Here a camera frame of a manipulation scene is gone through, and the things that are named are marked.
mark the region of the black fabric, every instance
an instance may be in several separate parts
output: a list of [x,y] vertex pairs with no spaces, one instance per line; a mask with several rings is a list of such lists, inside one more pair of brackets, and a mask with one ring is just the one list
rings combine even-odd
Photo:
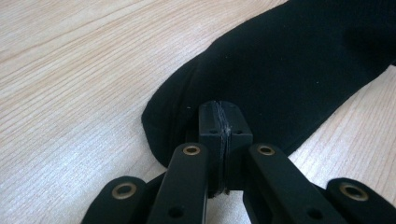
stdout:
[[290,0],[237,26],[181,66],[142,121],[167,165],[200,104],[238,105],[254,142],[290,154],[396,59],[396,1]]

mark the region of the brass grommet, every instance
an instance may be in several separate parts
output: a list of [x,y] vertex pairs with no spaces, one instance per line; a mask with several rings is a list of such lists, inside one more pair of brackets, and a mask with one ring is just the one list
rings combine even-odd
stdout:
[[201,152],[201,149],[196,146],[187,146],[183,148],[183,152],[189,156],[195,156]]
[[118,184],[113,189],[111,194],[115,199],[124,200],[133,196],[136,193],[136,190],[137,190],[137,186],[134,183],[126,182],[126,183]]
[[257,151],[259,151],[264,156],[272,156],[275,154],[274,149],[268,146],[258,146]]
[[369,195],[367,194],[366,191],[353,184],[341,183],[340,190],[348,198],[353,199],[355,201],[364,202],[369,199]]

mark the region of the table surface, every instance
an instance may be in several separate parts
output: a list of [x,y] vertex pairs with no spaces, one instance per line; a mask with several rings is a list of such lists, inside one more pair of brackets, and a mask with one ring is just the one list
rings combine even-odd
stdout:
[[[0,220],[79,223],[122,175],[149,181],[140,116],[183,63],[282,1],[1,1]],[[291,160],[312,182],[357,179],[396,204],[396,68],[344,103]],[[241,192],[207,223],[249,223]]]

